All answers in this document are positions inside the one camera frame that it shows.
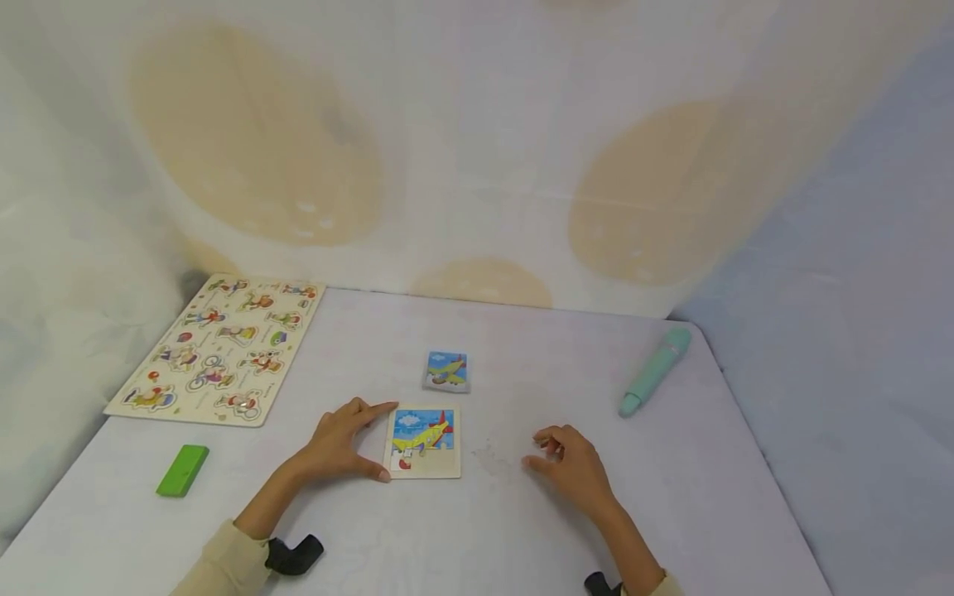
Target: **wooden peg puzzle board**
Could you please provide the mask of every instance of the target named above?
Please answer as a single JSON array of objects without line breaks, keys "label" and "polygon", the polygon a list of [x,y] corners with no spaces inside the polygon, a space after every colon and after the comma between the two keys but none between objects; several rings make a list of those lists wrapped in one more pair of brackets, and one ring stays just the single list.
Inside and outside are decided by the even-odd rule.
[{"label": "wooden peg puzzle board", "polygon": [[262,426],[323,293],[311,281],[209,277],[105,413]]}]

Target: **hand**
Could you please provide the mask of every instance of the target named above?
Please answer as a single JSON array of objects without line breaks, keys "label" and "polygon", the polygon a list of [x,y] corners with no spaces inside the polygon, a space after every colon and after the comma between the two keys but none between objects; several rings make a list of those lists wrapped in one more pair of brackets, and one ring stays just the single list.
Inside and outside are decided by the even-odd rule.
[{"label": "hand", "polygon": [[537,431],[533,440],[547,453],[547,459],[526,456],[524,466],[548,479],[591,520],[616,506],[599,454],[578,430],[568,424],[550,426]]},{"label": "hand", "polygon": [[391,482],[391,474],[378,462],[363,458],[352,444],[362,428],[374,419],[398,407],[396,401],[368,405],[361,398],[349,401],[335,412],[321,417],[311,441],[288,461],[307,482],[341,476],[366,476],[382,483]]}]

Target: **mint green marker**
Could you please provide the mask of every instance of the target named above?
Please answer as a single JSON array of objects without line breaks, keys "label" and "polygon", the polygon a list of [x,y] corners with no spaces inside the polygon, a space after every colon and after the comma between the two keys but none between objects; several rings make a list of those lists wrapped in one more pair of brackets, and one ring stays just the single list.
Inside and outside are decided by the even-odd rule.
[{"label": "mint green marker", "polygon": [[659,383],[666,378],[669,371],[673,370],[682,355],[689,349],[689,342],[692,339],[693,334],[685,327],[671,329],[663,337],[662,343],[655,354],[646,362],[643,370],[639,372],[639,376],[626,390],[626,397],[623,398],[623,403],[619,406],[620,416],[629,418],[650,400]]}]

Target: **blue sky picture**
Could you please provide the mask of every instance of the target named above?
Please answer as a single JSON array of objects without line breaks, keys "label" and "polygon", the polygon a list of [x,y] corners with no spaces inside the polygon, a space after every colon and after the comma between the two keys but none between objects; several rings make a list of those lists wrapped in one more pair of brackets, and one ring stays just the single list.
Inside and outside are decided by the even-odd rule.
[{"label": "blue sky picture", "polygon": [[[427,368],[437,368],[441,369],[451,364],[458,358],[463,358],[464,363],[467,362],[467,354],[457,354],[455,352],[431,352],[427,356]],[[461,379],[467,379],[467,368],[465,366],[457,369],[457,372],[454,373]]]},{"label": "blue sky picture", "polygon": [[[436,424],[441,419],[441,412],[444,412],[446,421],[450,426],[454,425],[453,410],[398,410],[394,416],[394,438],[402,440],[411,440],[423,433],[431,424]],[[454,434],[445,433],[435,447],[441,449],[454,448]]]}]

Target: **yellow airplane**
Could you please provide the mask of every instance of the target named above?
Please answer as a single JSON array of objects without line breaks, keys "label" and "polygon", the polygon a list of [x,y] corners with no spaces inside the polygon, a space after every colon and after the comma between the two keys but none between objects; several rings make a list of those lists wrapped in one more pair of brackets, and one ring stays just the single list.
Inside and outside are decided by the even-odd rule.
[{"label": "yellow airplane", "polygon": [[462,377],[457,375],[457,371],[462,368],[467,368],[467,363],[464,362],[463,356],[458,356],[454,362],[447,366],[428,368],[427,372],[430,373],[430,381],[435,385],[440,385],[445,382],[449,382],[452,385],[459,385],[465,382]]},{"label": "yellow airplane", "polygon": [[447,421],[443,410],[441,411],[441,418],[436,423],[429,424],[428,427],[427,430],[422,431],[413,439],[392,439],[392,442],[401,451],[420,449],[421,455],[423,455],[425,449],[434,449],[434,445],[441,437],[454,432],[454,427]]}]

